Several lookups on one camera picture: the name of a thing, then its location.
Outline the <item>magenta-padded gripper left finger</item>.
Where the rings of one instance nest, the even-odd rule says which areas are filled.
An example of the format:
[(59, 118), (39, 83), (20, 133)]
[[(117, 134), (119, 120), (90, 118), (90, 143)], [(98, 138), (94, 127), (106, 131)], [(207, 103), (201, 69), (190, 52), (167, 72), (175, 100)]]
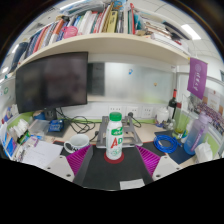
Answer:
[(92, 156), (93, 146), (88, 145), (68, 156), (58, 156), (45, 167), (45, 170), (81, 186)]

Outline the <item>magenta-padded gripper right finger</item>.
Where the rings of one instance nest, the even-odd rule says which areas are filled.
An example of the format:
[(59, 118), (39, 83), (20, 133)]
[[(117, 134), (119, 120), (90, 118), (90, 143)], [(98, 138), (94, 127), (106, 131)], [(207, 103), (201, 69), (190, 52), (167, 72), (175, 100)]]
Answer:
[(182, 169), (182, 167), (168, 155), (158, 156), (140, 146), (138, 146), (137, 149), (149, 175), (154, 181), (160, 180)]

